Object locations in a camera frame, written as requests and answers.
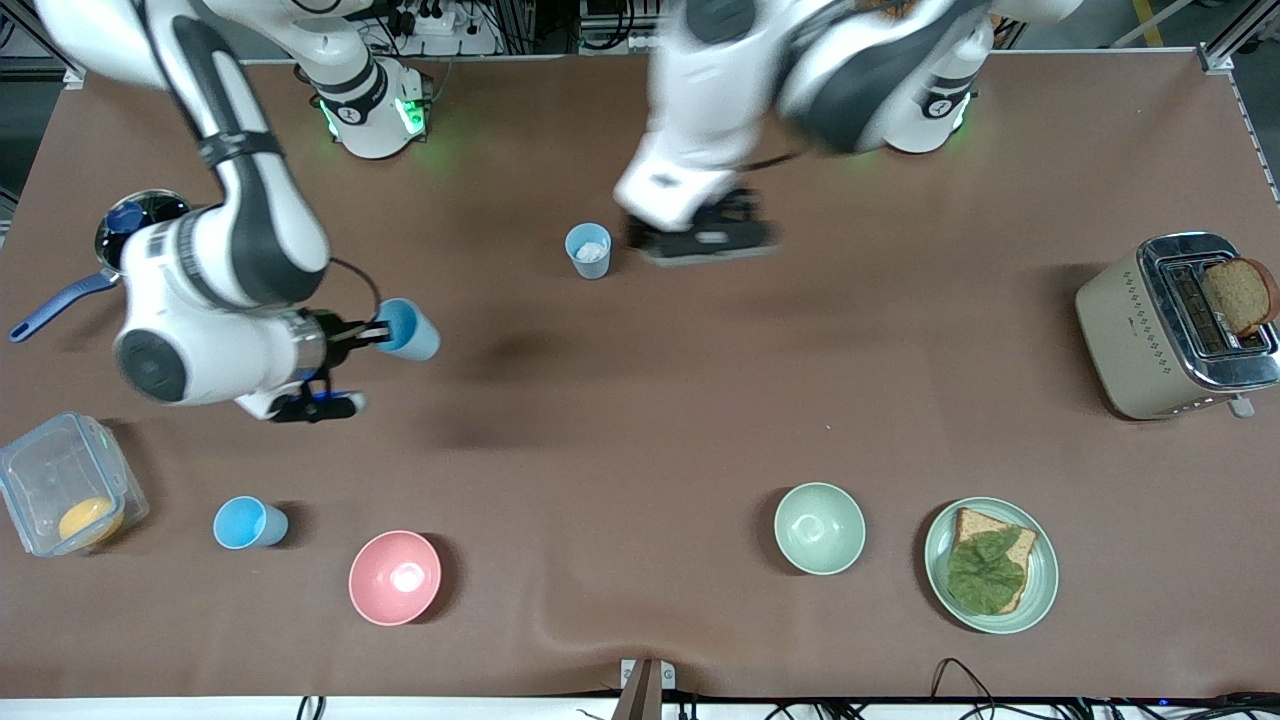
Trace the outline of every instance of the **table surface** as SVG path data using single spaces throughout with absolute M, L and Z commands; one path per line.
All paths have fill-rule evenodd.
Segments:
M 768 259 L 663 270 L 621 252 L 582 282 L 561 238 L 621 225 L 644 72 L 460 63 L 431 138 L 371 163 L 326 141 L 288 67 L 255 68 L 334 254 L 417 301 L 443 350 L 358 354 L 337 378 L 366 414 L 276 427 L 128 389 L 110 352 L 123 292 L 4 343 L 0 442 L 63 410 L 108 421 L 151 515 L 87 557 L 0 532 L 0 694 L 564 693 L 634 656 L 704 694 L 916 696 L 945 656 L 997 694 L 1277 684 L 1280 395 L 1252 421 L 1121 421 L 1071 302 L 1167 232 L 1280 265 L 1228 78 L 1190 54 L 996 56 L 933 155 L 754 173 L 782 229 Z M 759 155 L 786 146 L 771 126 Z M 65 92 L 0 254 L 5 322 L 92 272 L 102 211 L 145 187 L 219 199 L 163 96 Z M 314 305 L 369 302 L 335 270 Z M 773 505 L 809 480 L 868 519 L 840 575 L 797 575 L 772 544 Z M 214 543 L 241 493 L 287 507 L 284 547 Z M 924 530 L 968 496 L 1053 539 L 1061 592 L 1029 632 L 977 634 L 929 593 Z M 436 543 L 445 587 L 420 623 L 378 628 L 347 570 L 393 528 Z

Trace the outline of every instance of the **bread slice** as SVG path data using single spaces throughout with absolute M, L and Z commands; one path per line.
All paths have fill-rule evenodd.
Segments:
M 972 538 L 978 533 L 987 533 L 992 530 L 1004 530 L 1005 528 L 1012 528 L 1012 523 L 1005 523 L 1004 520 L 997 520 L 991 515 L 983 515 L 977 510 L 969 510 L 968 507 L 961 507 L 960 512 L 956 515 L 956 539 L 951 543 L 951 547 Z M 1018 536 L 1018 541 L 1014 546 L 1009 548 L 1005 557 L 1009 557 L 1019 568 L 1023 569 L 1024 575 L 1027 574 L 1027 565 L 1032 559 L 1032 546 L 1036 544 L 1036 530 L 1021 528 L 1021 533 Z M 1014 594 L 1014 600 L 1009 601 L 1009 605 L 1000 609 L 996 615 L 1009 615 L 1012 612 L 1018 603 L 1023 600 L 1023 592 L 1027 591 L 1027 582 L 1023 582 L 1023 587 L 1018 588 L 1018 593 Z
M 1236 258 L 1204 270 L 1204 287 L 1236 337 L 1249 337 L 1280 315 L 1280 288 L 1266 265 Z

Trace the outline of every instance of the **toaster lever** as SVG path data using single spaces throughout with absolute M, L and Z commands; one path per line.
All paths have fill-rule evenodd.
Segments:
M 1243 395 L 1236 395 L 1231 400 L 1226 401 L 1231 406 L 1231 415 L 1236 418 L 1252 418 L 1253 416 L 1253 402 Z

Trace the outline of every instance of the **pink bowl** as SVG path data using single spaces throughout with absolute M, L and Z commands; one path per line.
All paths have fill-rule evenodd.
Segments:
M 365 543 L 347 578 L 356 612 L 375 625 L 408 623 L 439 589 L 440 556 L 426 538 L 408 530 L 390 530 Z

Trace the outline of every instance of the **blue handle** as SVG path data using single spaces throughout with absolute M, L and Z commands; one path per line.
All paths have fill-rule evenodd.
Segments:
M 27 319 L 18 323 L 9 331 L 9 342 L 22 342 L 31 336 L 36 334 L 36 331 L 49 324 L 58 316 L 59 313 L 70 307 L 72 302 L 76 302 L 86 295 L 93 295 L 95 292 L 102 292 L 104 290 L 111 290 L 115 287 L 115 281 L 108 277 L 105 273 L 93 273 L 87 278 L 78 279 L 72 284 L 58 291 L 58 295 L 49 299 L 47 302 L 36 309 L 35 313 L 27 315 Z

